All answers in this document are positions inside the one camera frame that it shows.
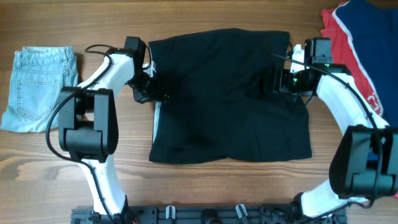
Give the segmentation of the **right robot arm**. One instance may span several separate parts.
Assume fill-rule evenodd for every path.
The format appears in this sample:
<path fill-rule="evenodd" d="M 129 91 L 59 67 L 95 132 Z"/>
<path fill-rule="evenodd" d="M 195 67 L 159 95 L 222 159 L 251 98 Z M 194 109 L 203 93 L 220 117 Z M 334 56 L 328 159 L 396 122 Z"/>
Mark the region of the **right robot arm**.
<path fill-rule="evenodd" d="M 397 193 L 397 128 L 368 104 L 346 65 L 334 63 L 331 40 L 307 39 L 288 57 L 289 69 L 274 73 L 272 89 L 297 96 L 317 96 L 332 113 L 342 140 L 330 164 L 328 179 L 297 194 L 287 205 L 269 206 L 288 223 L 328 222 L 352 205 L 371 208 L 381 197 Z"/>

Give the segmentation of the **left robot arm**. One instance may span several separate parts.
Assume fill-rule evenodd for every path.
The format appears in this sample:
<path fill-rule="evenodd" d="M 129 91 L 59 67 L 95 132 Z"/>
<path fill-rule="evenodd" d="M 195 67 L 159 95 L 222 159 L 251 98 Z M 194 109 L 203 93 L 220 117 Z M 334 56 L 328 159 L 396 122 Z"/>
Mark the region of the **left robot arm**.
<path fill-rule="evenodd" d="M 124 85 L 132 88 L 138 103 L 162 102 L 168 96 L 155 77 L 154 62 L 145 63 L 149 47 L 138 37 L 126 37 L 124 47 L 107 46 L 103 63 L 76 87 L 64 87 L 59 94 L 58 140 L 68 152 L 66 160 L 82 168 L 94 205 L 92 223 L 136 223 L 114 165 L 119 140 L 115 99 Z"/>

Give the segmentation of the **black shorts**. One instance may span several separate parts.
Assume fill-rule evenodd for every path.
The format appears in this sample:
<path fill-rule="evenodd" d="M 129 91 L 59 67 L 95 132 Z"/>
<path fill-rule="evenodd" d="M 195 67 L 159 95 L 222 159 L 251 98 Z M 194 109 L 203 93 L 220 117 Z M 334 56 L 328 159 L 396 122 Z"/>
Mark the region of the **black shorts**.
<path fill-rule="evenodd" d="M 279 70 L 290 35 L 221 29 L 149 44 L 156 76 L 169 98 L 159 104 L 149 159 L 197 164 L 219 159 L 277 162 L 312 156 L 309 115 L 299 96 L 249 98 L 250 77 Z"/>

